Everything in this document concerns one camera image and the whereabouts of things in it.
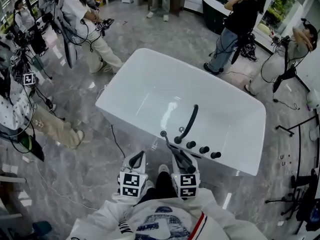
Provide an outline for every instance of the bathtub control knob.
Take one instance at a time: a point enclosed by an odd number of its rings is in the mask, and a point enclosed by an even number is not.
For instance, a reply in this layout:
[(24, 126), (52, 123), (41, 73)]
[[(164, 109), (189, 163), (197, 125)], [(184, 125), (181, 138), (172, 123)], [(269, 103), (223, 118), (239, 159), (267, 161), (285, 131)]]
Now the bathtub control knob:
[(201, 154), (205, 154), (205, 153), (208, 153), (210, 150), (210, 148), (208, 146), (203, 146), (202, 148), (200, 148), (199, 152)]
[(212, 159), (216, 159), (216, 158), (220, 158), (221, 157), (221, 153), (220, 152), (212, 152), (211, 153), (211, 158)]
[(186, 144), (186, 147), (187, 147), (188, 149), (192, 149), (192, 148), (194, 148), (196, 145), (197, 145), (197, 144), (196, 144), (195, 141), (190, 141), (190, 142), (188, 142), (188, 143)]

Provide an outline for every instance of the bathtub faucet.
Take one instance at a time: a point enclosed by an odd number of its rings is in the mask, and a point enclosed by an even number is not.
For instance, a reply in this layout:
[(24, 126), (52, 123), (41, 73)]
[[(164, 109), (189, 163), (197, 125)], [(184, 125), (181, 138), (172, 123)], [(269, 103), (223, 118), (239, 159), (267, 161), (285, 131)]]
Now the bathtub faucet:
[(197, 113), (198, 113), (198, 109), (199, 109), (199, 106), (197, 104), (195, 104), (193, 106), (193, 112), (192, 112), (192, 115), (191, 115), (191, 118), (189, 120), (188, 125), (186, 126), (184, 132), (180, 136), (177, 136), (177, 137), (174, 138), (174, 143), (180, 144), (182, 142), (182, 139), (187, 136), (187, 134), (189, 133), (189, 131), (190, 131), (191, 127), (192, 127), (192, 125), (195, 122), (195, 119), (196, 119), (196, 116), (197, 116)]

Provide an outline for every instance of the marble floor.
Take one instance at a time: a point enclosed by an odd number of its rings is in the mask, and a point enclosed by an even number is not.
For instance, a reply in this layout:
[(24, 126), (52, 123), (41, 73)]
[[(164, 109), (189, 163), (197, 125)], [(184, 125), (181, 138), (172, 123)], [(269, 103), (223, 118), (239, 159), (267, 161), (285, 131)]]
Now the marble floor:
[[(203, 63), (209, 60), (208, 54), (215, 49), (218, 38), (205, 27), (203, 18), (183, 11), (180, 17), (171, 15), (169, 22), (163, 22), (160, 16), (147, 19), (147, 13), (146, 4), (135, 6), (119, 0), (101, 8), (103, 18), (115, 19), (104, 38), (114, 53), (125, 62), (136, 49), (149, 48), (202, 69)], [(29, 206), (20, 204), (23, 215), (32, 221), (50, 222), (53, 231), (47, 237), (62, 240), (69, 235), (76, 218), (85, 217), (93, 211), (89, 208), (98, 209), (104, 200), (110, 200), (111, 194), (118, 188), (116, 179), (123, 154), (115, 143), (110, 123), (95, 107), (99, 91), (112, 79), (113, 74), (90, 74), (81, 47), (77, 48), (77, 64), (70, 69), (66, 63), (62, 37), (56, 36), (51, 28), (43, 36), (49, 50), (42, 61), (46, 72), (53, 78), (49, 80), (42, 74), (45, 81), (40, 89), (45, 95), (54, 97), (58, 116), (65, 117), (73, 128), (84, 131), (84, 141), (78, 149), (71, 150), (37, 133), (45, 161), (36, 159), (27, 163), (9, 142), (0, 140), (0, 161), (2, 164), (18, 166), (17, 175), (27, 180), (16, 189), (17, 192), (25, 191), (32, 199)], [(257, 47), (256, 56), (257, 62), (240, 56), (233, 66), (225, 69), (226, 74), (219, 77), (242, 89), (268, 54)], [(289, 127), (313, 116), (313, 112), (306, 108), (306, 94), (298, 80), (290, 79), (280, 86), (275, 97), (290, 106), (296, 103), (300, 110), (274, 103), (271, 88), (256, 97), (266, 108), (264, 146), (257, 176), (232, 176), (214, 162), (199, 161), (202, 185), (213, 191), (218, 204), (223, 205), (228, 193), (231, 193), (227, 209), (237, 219), (256, 224), (268, 239), (283, 239), (292, 234), (299, 224), (293, 218), (277, 226), (278, 222), (285, 220), (280, 213), (287, 206), (282, 203), (265, 204), (265, 200), (280, 198), (290, 191), (290, 177), (297, 171), (298, 136), (289, 138), (286, 133), (276, 131), (275, 126), (281, 124)], [(316, 144), (309, 139), (309, 129), (315, 125), (311, 121), (301, 128), (301, 175), (309, 174), (315, 166)], [(140, 150), (147, 152), (151, 179), (156, 178), (155, 168), (161, 163), (170, 163), (169, 153), (152, 151), (117, 128), (114, 128), (114, 134), (125, 154)], [(281, 165), (280, 155), (286, 157), (285, 166)], [(35, 159), (30, 154), (24, 156)]]

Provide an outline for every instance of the freestanding bathtub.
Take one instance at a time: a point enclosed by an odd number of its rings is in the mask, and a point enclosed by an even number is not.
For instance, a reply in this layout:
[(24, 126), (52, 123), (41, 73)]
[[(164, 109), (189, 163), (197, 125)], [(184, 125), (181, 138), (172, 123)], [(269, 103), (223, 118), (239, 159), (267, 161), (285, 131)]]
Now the freestanding bathtub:
[[(198, 113), (188, 135), (174, 142), (186, 127), (194, 105)], [(169, 142), (190, 154), (250, 175), (257, 175), (264, 143), (264, 105), (233, 85), (187, 63), (141, 48), (125, 62), (96, 102), (111, 124), (144, 144), (169, 149)], [(186, 144), (195, 141), (188, 149)], [(210, 151), (201, 154), (200, 148)]]

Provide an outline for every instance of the red stripe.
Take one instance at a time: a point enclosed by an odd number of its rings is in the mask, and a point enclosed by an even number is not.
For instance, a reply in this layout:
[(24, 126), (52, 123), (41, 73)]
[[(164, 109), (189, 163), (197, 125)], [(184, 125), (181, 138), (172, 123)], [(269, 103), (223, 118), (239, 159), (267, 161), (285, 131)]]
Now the red stripe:
[(196, 223), (191, 235), (189, 236), (188, 240), (192, 240), (194, 238), (194, 236), (197, 233), (197, 231), (199, 229), (199, 226), (200, 226), (201, 222), (203, 221), (204, 217), (205, 217), (205, 214), (202, 213), (200, 218), (199, 218), (199, 220), (198, 220), (198, 222)]

